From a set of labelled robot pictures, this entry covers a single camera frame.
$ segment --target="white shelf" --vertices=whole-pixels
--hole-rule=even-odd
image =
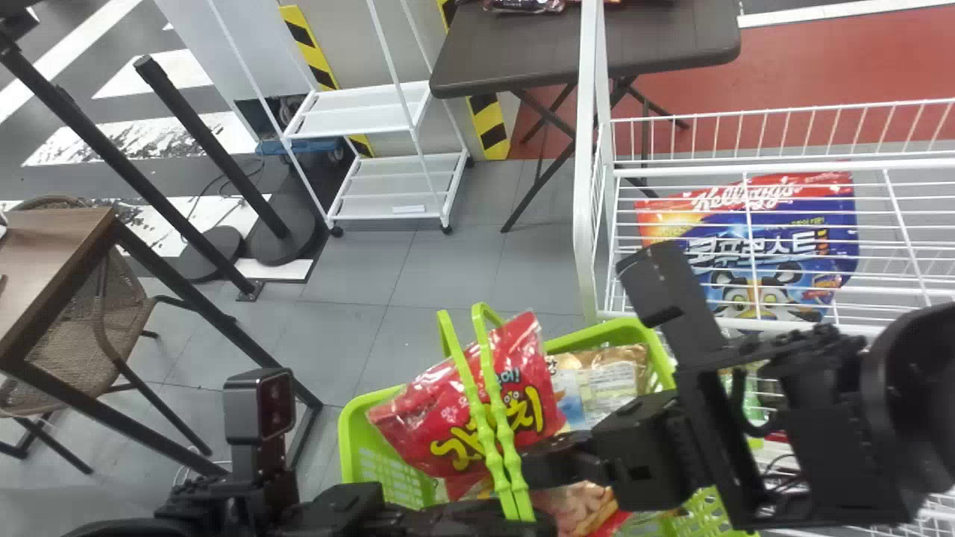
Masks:
[[[402,82],[413,126],[408,124],[394,84],[311,92],[285,131],[288,139],[331,138],[416,129],[431,100],[427,80]]]
[[[417,155],[357,160],[329,215],[334,220],[373,220],[447,214],[466,160],[466,151],[425,155],[437,204]]]

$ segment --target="wicker chair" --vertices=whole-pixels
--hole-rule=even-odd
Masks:
[[[86,206],[89,205],[78,198],[42,196],[13,210]],[[143,329],[158,302],[191,310],[177,298],[147,297],[129,265],[113,248],[33,347],[27,360],[90,397],[138,389],[203,454],[211,455],[212,451],[196,433],[126,364],[141,335],[159,337]],[[128,383],[114,385],[120,375]],[[0,418],[13,418],[27,432],[17,445],[0,442],[0,453],[26,459],[30,444],[40,439],[83,473],[92,473],[92,468],[43,428],[53,412],[65,407],[63,402],[28,384],[12,378],[4,380],[0,384]],[[40,419],[36,421],[28,418],[37,415]]]

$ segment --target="table top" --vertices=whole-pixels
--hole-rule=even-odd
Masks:
[[[56,291],[115,220],[111,207],[5,213],[0,239],[0,361],[12,342],[47,309]]]
[[[605,6],[610,76],[728,63],[739,56],[734,0],[625,0]],[[451,98],[577,82],[581,9],[494,14],[480,2],[457,8],[431,76]]]

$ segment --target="black round base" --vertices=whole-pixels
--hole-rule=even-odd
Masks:
[[[232,226],[216,226],[202,234],[212,243],[212,246],[229,260],[235,263],[242,250],[242,235]],[[202,283],[216,279],[219,269],[199,253],[196,247],[186,245],[175,263],[176,270],[190,282]]]
[[[318,220],[311,212],[311,201],[302,194],[272,194],[268,201],[290,233],[278,238],[261,220],[245,238],[248,254],[267,267],[294,261],[318,240]]]

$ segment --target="folding table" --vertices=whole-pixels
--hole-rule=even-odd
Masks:
[[[560,14],[525,15],[486,12],[481,2],[456,9],[450,2],[446,6],[451,8],[447,13],[451,26],[432,72],[432,94],[437,98],[469,97],[478,114],[476,105],[488,101],[485,95],[511,92],[543,121],[571,138],[557,159],[535,178],[501,228],[506,233],[574,151],[576,133],[555,111],[577,82],[580,8],[571,5]],[[626,0],[620,6],[607,6],[607,65],[613,78],[610,105],[630,94],[644,104],[645,113],[653,110],[669,116],[633,89],[633,82],[638,75],[733,61],[740,52],[736,15],[733,0]],[[554,84],[566,86],[550,107],[526,91]],[[539,128],[536,125],[525,138]],[[645,192],[655,196],[652,190]]]

